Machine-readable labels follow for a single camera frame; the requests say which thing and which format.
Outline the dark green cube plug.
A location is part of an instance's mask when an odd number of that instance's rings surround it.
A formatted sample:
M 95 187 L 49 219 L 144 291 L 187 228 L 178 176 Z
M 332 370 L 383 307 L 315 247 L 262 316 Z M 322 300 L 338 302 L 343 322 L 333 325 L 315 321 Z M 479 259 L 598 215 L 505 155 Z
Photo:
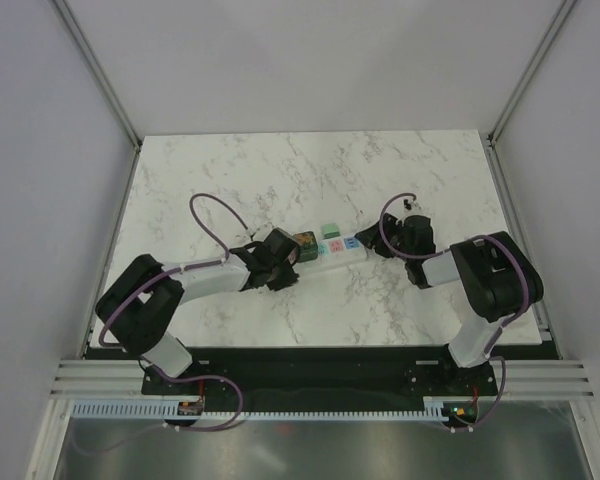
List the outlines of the dark green cube plug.
M 296 233 L 293 238 L 299 245 L 298 263 L 314 261 L 319 257 L 319 246 L 313 231 Z

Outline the white power strip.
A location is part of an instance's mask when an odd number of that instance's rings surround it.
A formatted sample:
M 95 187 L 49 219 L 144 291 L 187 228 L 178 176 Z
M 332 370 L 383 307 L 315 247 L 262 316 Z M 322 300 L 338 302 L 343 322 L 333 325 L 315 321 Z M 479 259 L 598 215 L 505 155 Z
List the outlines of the white power strip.
M 300 275 L 312 275 L 349 267 L 368 259 L 365 247 L 353 236 L 340 236 L 319 240 L 318 257 L 298 263 L 295 270 Z

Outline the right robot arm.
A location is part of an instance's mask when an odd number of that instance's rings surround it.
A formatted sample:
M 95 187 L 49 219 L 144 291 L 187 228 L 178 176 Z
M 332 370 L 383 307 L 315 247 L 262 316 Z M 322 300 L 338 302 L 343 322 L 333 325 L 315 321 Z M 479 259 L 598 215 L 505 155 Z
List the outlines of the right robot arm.
M 384 213 L 354 237 L 383 258 L 401 259 L 409 281 L 421 290 L 461 283 L 471 315 L 446 345 L 450 361 L 437 371 L 449 393 L 473 383 L 472 368 L 488 361 L 504 330 L 544 296 L 539 273 L 506 231 L 438 251 L 430 218 L 414 214 L 400 220 Z

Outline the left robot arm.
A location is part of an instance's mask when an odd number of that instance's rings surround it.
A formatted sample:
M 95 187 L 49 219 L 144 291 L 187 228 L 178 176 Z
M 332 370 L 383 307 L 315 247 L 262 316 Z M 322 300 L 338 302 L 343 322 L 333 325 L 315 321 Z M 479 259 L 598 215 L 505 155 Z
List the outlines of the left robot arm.
M 168 332 L 176 310 L 193 300 L 221 293 L 294 285 L 300 245 L 275 228 L 262 241 L 233 248 L 222 257 L 188 264 L 165 264 L 150 254 L 136 257 L 95 306 L 103 322 L 101 339 L 110 333 L 129 355 L 159 369 L 178 393 L 199 382 L 199 369 L 185 346 Z

